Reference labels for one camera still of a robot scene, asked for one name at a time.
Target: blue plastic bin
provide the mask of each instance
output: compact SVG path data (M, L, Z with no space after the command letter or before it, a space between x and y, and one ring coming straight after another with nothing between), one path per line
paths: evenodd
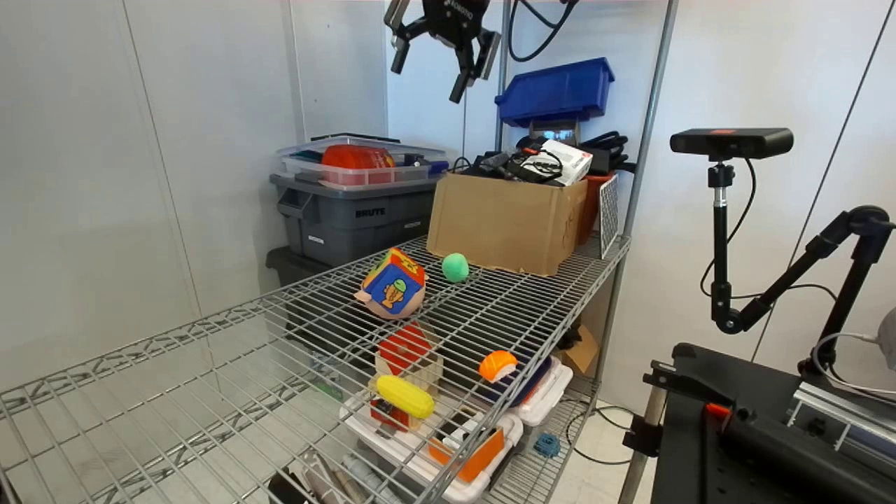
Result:
M604 115L608 90L616 80L608 58L521 72L496 98L504 124L586 119Z

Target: metal wire shelving unit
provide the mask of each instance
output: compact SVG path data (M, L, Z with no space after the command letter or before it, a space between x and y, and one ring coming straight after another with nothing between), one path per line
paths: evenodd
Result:
M485 413L433 482L405 476L422 439L385 464L345 426L355 412L338 413L350 398L367 404L373 352L404 324L353 300L377 261L363 258L0 392L0 502L285 504L283 488L318 502L443 502L462 458L616 272L623 243L602 258L591 241L553 276L475 268L465 283L446 283L422 241L401 250L430 276L412 321L446 364L440 395ZM521 357L504 388L475 377L496 348ZM562 404L539 432L558 434L569 418ZM485 502L549 499L569 451L544 458L534 434Z

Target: gray storage bin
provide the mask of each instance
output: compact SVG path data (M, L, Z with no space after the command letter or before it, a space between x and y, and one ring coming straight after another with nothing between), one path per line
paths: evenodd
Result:
M433 181L338 191L271 173L289 247L322 264L353 258L426 236Z

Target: shelf rack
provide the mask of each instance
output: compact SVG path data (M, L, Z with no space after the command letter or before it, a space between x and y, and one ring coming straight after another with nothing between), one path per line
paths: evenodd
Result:
M412 321L446 362L440 395L485 413L433 482L404 476L426 443L383 464L345 426L355 412L338 413L348 398L367 404L376 345L404 324L353 300L377 261L363 258L0 392L0 502L285 504L278 485L318 502L440 502L612 275L623 243L602 258L587 241L553 276L474 268L465 283L446 283L422 241L401 250L430 276ZM521 367L510 383L488 385L475 364L497 348ZM530 432L488 502L549 499L569 451L539 458L531 443Z

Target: green ball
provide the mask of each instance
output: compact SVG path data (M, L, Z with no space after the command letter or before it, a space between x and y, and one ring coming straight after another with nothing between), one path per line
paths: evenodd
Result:
M469 264L465 255L453 251L443 258L443 275L447 283L462 283L469 276Z

